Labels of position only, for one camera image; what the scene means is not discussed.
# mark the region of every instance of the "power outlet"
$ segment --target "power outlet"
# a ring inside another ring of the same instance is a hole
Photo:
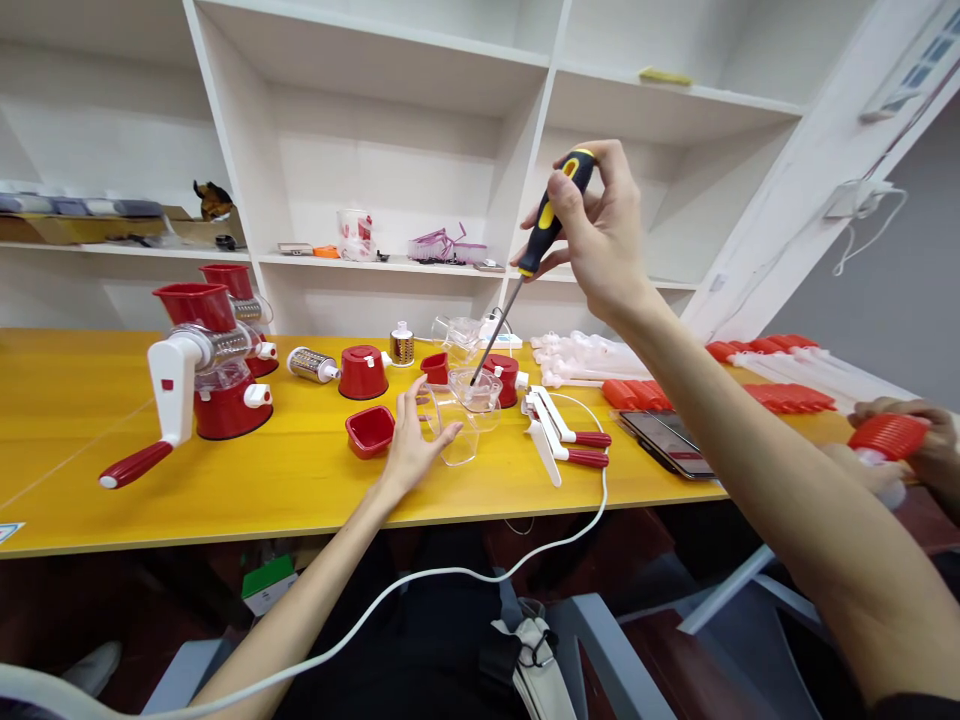
[[[839,185],[826,202],[824,218],[865,217],[872,214],[880,204],[880,197],[893,188],[886,180],[853,180]]]

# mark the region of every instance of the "hand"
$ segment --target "hand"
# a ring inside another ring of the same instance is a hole
[[[426,382],[427,376],[421,376],[397,398],[397,424],[380,483],[396,491],[398,501],[417,486],[433,461],[463,427],[463,423],[454,423],[444,428],[433,442],[423,439],[417,406],[427,402],[422,390]]]
[[[957,456],[957,430],[953,425],[953,416],[943,408],[931,405],[926,400],[895,400],[882,397],[869,403],[857,403],[847,420],[853,427],[860,427],[864,421],[881,413],[895,415],[913,415],[930,421],[930,428],[923,445],[907,458],[917,477],[926,482],[924,476],[949,473],[960,464]]]
[[[581,195],[573,181],[558,169],[558,159],[547,195],[554,212],[563,223],[558,239],[568,246],[554,250],[540,263],[532,278],[569,262],[573,274],[587,296],[590,312],[613,324],[617,318],[636,309],[638,302],[659,298],[647,279],[640,256],[640,189],[630,174],[630,165],[619,140],[599,140],[577,145],[594,154],[603,179],[603,195]],[[520,224],[529,230],[536,222],[539,205]],[[514,267],[526,252],[526,246],[510,261]]]
[[[857,454],[846,445],[824,445],[820,450],[889,509],[896,510],[903,502],[906,496],[903,480],[909,473],[900,463],[870,467],[860,462]]]

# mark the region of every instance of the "sleeve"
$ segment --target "sleeve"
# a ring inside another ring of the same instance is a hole
[[[960,702],[935,695],[902,693],[878,702],[870,720],[956,720]]]

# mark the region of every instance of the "white bag strap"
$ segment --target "white bag strap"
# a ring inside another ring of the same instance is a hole
[[[516,635],[523,643],[513,685],[532,720],[576,720],[560,666],[546,641],[550,629],[547,622],[542,618],[527,619],[513,633],[501,620],[491,624],[504,635]]]

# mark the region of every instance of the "red manual grater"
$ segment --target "red manual grater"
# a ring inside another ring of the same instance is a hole
[[[263,342],[236,320],[227,288],[177,283],[153,294],[174,322],[167,339],[147,351],[161,438],[104,470],[100,485],[108,489],[129,485],[189,440],[194,413],[205,440],[246,435],[273,414],[270,386],[258,385],[246,362]]]

